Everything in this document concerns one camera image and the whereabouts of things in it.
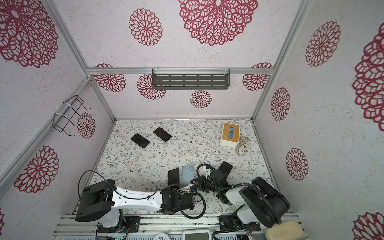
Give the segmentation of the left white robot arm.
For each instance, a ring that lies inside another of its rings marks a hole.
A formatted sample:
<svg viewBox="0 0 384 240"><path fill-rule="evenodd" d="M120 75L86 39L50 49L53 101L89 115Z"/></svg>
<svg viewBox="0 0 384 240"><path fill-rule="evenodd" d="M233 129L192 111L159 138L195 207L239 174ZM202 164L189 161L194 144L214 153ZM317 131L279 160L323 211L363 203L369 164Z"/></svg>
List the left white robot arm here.
<svg viewBox="0 0 384 240"><path fill-rule="evenodd" d="M170 188L155 192L131 191L117 187L114 180L106 180L83 189L75 221L97 222L105 229L119 231L125 223L125 209L172 215L194 207L190 192Z"/></svg>

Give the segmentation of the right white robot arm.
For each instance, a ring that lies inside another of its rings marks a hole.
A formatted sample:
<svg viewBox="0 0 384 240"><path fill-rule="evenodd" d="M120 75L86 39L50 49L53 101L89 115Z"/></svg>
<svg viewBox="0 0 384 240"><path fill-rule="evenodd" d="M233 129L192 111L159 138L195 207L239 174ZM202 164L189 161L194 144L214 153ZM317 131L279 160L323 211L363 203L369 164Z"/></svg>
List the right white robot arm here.
<svg viewBox="0 0 384 240"><path fill-rule="evenodd" d="M289 201L263 178L256 177L250 183L230 185L227 177L232 167L221 166L202 176L197 170L197 178L192 180L200 191L213 192L225 205L240 205L230 217L235 227L259 222L267 228L282 223L283 215L290 209Z"/></svg>

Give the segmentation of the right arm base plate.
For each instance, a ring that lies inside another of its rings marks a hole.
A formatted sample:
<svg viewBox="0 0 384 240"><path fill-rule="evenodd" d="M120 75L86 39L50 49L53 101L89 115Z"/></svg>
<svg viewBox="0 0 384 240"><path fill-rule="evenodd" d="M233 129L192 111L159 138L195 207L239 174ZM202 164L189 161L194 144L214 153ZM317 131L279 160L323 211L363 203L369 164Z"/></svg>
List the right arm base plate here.
<svg viewBox="0 0 384 240"><path fill-rule="evenodd" d="M219 216L219 224L221 231L247 231L254 232L260 231L260 223L254 222L250 224L243 224L237 217L230 215L221 215Z"/></svg>

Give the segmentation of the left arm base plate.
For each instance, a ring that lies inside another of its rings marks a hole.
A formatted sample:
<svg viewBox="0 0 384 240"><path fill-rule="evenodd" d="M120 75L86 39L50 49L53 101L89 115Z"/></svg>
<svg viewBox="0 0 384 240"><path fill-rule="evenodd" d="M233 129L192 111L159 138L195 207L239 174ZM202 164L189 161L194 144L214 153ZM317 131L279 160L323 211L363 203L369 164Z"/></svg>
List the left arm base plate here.
<svg viewBox="0 0 384 240"><path fill-rule="evenodd" d="M140 220L140 217L121 216L116 227L105 228L102 224L100 224L97 228L97 233L137 233L140 226Z"/></svg>

